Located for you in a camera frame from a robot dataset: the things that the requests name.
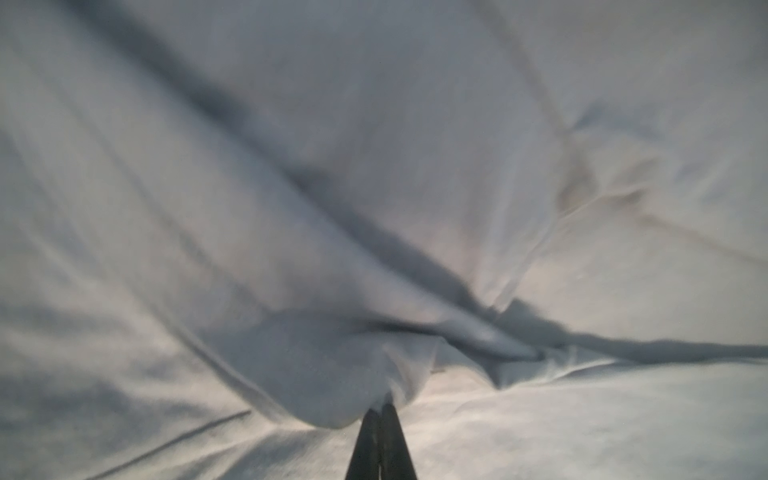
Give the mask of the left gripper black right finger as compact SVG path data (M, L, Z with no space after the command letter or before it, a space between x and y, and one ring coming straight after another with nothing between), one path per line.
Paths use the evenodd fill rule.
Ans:
M380 478L417 480L396 408L386 404L380 415Z

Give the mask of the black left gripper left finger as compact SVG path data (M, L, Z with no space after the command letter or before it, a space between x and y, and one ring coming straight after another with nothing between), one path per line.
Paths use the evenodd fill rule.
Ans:
M379 426L380 416L378 412L373 409L368 410L362 419L345 480L379 479Z

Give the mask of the grey t-shirt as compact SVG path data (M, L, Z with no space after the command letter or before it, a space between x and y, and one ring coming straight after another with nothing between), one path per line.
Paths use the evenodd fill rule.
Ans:
M767 475L763 1L5 1L1 475Z

